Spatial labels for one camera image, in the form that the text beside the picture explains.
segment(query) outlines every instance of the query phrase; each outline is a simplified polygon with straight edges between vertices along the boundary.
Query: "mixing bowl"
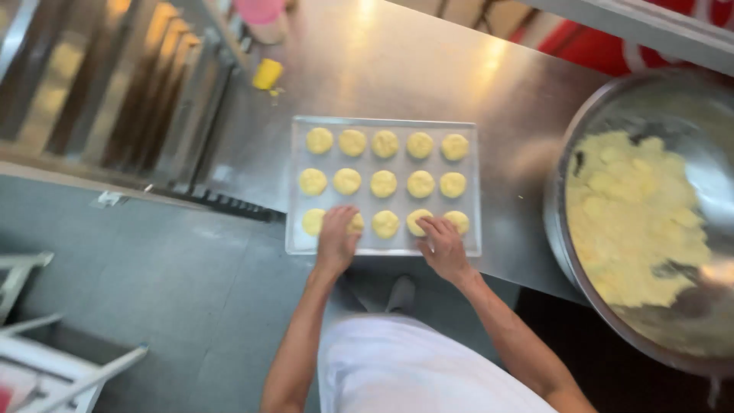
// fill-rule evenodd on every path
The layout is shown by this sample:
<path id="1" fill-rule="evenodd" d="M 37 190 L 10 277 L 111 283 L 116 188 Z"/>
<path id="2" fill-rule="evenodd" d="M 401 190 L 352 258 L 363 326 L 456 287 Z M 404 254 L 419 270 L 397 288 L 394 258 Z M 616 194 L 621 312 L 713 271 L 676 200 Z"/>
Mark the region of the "mixing bowl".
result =
<path id="1" fill-rule="evenodd" d="M 678 268 L 695 286 L 670 306 L 610 306 L 578 260 L 567 220 L 566 181 L 575 148 L 588 134 L 623 129 L 631 140 L 658 136 L 686 159 L 712 260 Z M 650 71 L 615 79 L 579 109 L 545 190 L 544 221 L 569 280 L 601 317 L 648 356 L 701 376 L 734 376 L 734 93 L 714 75 Z"/>

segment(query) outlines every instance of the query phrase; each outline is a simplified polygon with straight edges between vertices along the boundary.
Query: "pink container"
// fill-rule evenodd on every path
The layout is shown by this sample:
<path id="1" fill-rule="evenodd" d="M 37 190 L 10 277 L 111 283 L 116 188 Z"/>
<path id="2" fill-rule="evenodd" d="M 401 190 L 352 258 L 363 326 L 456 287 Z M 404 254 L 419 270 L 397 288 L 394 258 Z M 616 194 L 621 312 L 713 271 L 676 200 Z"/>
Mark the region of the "pink container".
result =
<path id="1" fill-rule="evenodd" d="M 275 44 L 287 33 L 283 0 L 234 0 L 235 10 L 261 43 Z"/>

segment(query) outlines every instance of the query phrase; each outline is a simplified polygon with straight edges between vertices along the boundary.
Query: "cookie dough ball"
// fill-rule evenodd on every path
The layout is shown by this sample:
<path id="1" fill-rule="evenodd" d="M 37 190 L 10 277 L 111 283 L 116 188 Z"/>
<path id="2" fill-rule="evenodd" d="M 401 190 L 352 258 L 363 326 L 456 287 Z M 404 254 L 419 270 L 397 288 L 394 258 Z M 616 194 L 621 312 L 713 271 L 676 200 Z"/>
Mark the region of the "cookie dough ball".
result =
<path id="1" fill-rule="evenodd" d="M 466 189 L 466 178 L 458 172 L 444 173 L 439 181 L 441 193 L 449 198 L 456 198 Z"/>
<path id="2" fill-rule="evenodd" d="M 339 135 L 339 148 L 351 157 L 358 157 L 365 151 L 367 138 L 360 131 L 347 129 Z"/>
<path id="3" fill-rule="evenodd" d="M 372 193 L 378 198 L 387 198 L 398 187 L 398 179 L 389 170 L 380 170 L 374 173 L 369 183 Z"/>
<path id="4" fill-rule="evenodd" d="M 469 231 L 469 217 L 464 212 L 448 211 L 446 214 L 443 214 L 443 217 L 454 224 L 459 234 L 466 234 L 466 231 Z"/>
<path id="5" fill-rule="evenodd" d="M 398 137 L 390 131 L 379 131 L 372 137 L 372 151 L 378 157 L 392 157 L 397 153 L 398 147 Z"/>
<path id="6" fill-rule="evenodd" d="M 415 223 L 415 220 L 419 219 L 420 217 L 432 217 L 433 214 L 428 209 L 416 209 L 415 211 L 408 214 L 408 218 L 406 218 L 405 223 L 408 224 L 408 229 L 410 232 L 413 233 L 416 237 L 425 237 L 426 232 L 418 226 L 417 223 Z"/>
<path id="7" fill-rule="evenodd" d="M 423 159 L 433 150 L 433 139 L 426 132 L 416 132 L 408 137 L 408 153 L 418 159 Z"/>
<path id="8" fill-rule="evenodd" d="M 457 161 L 469 152 L 469 141 L 460 134 L 452 133 L 443 138 L 441 152 L 450 161 Z"/>
<path id="9" fill-rule="evenodd" d="M 306 135 L 306 149 L 312 154 L 323 154 L 331 149 L 333 143 L 334 137 L 331 135 L 329 129 L 313 128 Z"/>
<path id="10" fill-rule="evenodd" d="M 362 214 L 357 212 L 357 214 L 352 218 L 349 224 L 346 225 L 346 233 L 355 234 L 357 232 L 362 232 L 364 227 L 365 221 L 364 219 L 362 219 Z"/>
<path id="11" fill-rule="evenodd" d="M 326 188 L 329 182 L 323 172 L 318 169 L 308 168 L 301 172 L 298 183 L 304 194 L 315 196 L 324 192 L 324 188 Z"/>
<path id="12" fill-rule="evenodd" d="M 334 189 L 342 195 L 351 195 L 360 189 L 362 177 L 351 168 L 337 170 L 334 174 Z"/>
<path id="13" fill-rule="evenodd" d="M 425 198 L 431 195 L 435 185 L 433 176 L 425 170 L 417 170 L 408 177 L 408 192 L 416 198 Z"/>
<path id="14" fill-rule="evenodd" d="M 321 224 L 324 222 L 325 214 L 326 211 L 318 208 L 306 211 L 306 213 L 303 214 L 303 219 L 301 220 L 303 231 L 312 237 L 318 235 L 319 232 L 321 232 Z"/>
<path id="15" fill-rule="evenodd" d="M 388 239 L 392 237 L 399 227 L 400 220 L 391 211 L 380 211 L 372 217 L 372 229 L 380 238 Z"/>

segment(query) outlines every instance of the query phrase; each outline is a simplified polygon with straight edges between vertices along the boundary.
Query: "baking tray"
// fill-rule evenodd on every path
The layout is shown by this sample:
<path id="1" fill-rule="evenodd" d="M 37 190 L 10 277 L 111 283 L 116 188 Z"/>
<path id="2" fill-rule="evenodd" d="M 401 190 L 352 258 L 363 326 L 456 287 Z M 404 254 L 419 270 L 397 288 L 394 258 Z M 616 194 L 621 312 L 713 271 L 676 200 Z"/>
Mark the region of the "baking tray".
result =
<path id="1" fill-rule="evenodd" d="M 325 154 L 315 155 L 306 147 L 306 134 L 321 127 L 331 131 L 334 145 Z M 345 155 L 338 145 L 339 134 L 345 129 L 355 129 L 367 138 L 367 148 L 358 157 Z M 397 154 L 388 159 L 375 155 L 371 150 L 371 139 L 380 130 L 392 131 L 400 142 Z M 415 159 L 407 153 L 405 144 L 413 132 L 426 132 L 433 138 L 433 152 L 425 159 Z M 469 153 L 460 161 L 448 161 L 443 157 L 440 144 L 447 134 L 457 133 L 469 141 Z M 412 211 L 424 208 L 434 216 L 448 211 L 461 211 L 469 217 L 470 228 L 463 241 L 467 256 L 482 255 L 482 217 L 479 207 L 479 144 L 476 140 L 476 124 L 434 121 L 398 121 L 390 119 L 330 118 L 323 116 L 294 116 L 291 130 L 291 170 L 288 190 L 288 216 L 286 218 L 286 252 L 288 254 L 315 254 L 318 237 L 306 234 L 301 227 L 303 214 L 312 208 L 328 210 L 334 205 L 354 204 L 360 209 L 365 221 L 362 239 L 357 244 L 357 255 L 419 256 L 415 246 L 417 238 L 410 233 L 405 218 Z M 329 185 L 319 196 L 308 196 L 301 192 L 298 177 L 306 168 L 321 170 L 329 179 Z M 342 195 L 333 187 L 337 170 L 352 168 L 362 176 L 360 189 L 352 195 Z M 378 170 L 395 173 L 398 187 L 387 198 L 372 195 L 369 182 Z M 407 192 L 407 179 L 416 170 L 426 170 L 436 181 L 433 193 L 426 198 L 416 199 Z M 458 198 L 447 198 L 441 194 L 439 180 L 444 173 L 459 172 L 467 179 L 466 191 Z M 400 228 L 390 239 L 384 240 L 372 230 L 372 216 L 388 209 L 400 219 Z"/>

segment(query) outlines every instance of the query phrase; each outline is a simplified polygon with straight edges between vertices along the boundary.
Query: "stainless steel counter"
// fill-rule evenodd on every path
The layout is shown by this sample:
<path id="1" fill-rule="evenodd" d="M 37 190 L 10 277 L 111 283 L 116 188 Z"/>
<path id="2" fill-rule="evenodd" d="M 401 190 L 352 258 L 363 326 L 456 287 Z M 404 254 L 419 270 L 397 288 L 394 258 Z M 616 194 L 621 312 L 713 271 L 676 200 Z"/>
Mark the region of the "stainless steel counter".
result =
<path id="1" fill-rule="evenodd" d="M 383 0 L 301 0 L 272 98 L 232 82 L 206 161 L 212 190 L 286 210 L 293 115 L 474 122 L 488 275 L 582 301 L 542 224 L 542 188 L 571 117 L 606 75 Z"/>

